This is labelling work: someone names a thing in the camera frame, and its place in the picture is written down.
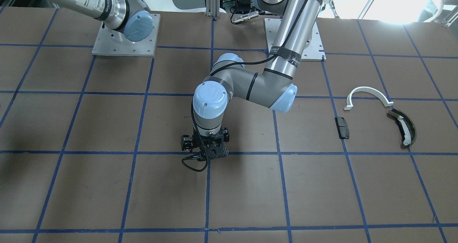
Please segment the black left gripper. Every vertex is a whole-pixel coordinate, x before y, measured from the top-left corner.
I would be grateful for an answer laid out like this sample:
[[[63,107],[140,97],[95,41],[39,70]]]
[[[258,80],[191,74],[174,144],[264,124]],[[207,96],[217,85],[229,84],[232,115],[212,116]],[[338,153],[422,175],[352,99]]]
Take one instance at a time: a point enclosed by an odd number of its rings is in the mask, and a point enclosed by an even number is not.
[[[226,127],[221,128],[215,135],[200,136],[201,143],[198,142],[198,136],[194,131],[192,136],[181,136],[181,148],[183,151],[193,151],[194,148],[199,148],[200,151],[196,155],[191,155],[183,158],[185,160],[205,161],[208,159],[222,158],[229,155],[229,150],[224,147],[225,142],[229,142],[229,132]]]

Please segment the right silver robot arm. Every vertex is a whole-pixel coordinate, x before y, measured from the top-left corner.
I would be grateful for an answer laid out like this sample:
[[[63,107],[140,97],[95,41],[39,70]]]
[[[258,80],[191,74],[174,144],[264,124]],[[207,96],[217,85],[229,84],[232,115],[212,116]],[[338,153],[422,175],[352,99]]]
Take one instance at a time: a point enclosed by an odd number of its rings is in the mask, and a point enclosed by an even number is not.
[[[131,42],[146,39],[154,29],[154,20],[142,0],[47,1],[101,21]]]

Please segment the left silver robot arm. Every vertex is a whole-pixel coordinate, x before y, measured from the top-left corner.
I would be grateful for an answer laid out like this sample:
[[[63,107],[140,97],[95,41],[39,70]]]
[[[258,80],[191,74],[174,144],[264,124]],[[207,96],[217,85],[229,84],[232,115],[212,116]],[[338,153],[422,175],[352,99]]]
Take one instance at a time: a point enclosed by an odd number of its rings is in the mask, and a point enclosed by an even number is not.
[[[265,60],[263,72],[250,70],[236,54],[222,54],[210,74],[199,84],[190,104],[193,135],[183,135],[181,148],[197,154],[182,159],[207,162],[229,154],[224,143],[229,132],[222,127],[224,112],[233,97],[243,98],[269,109],[288,112],[296,97],[293,84],[313,25],[324,0],[253,0],[258,9],[282,17],[273,45]]]

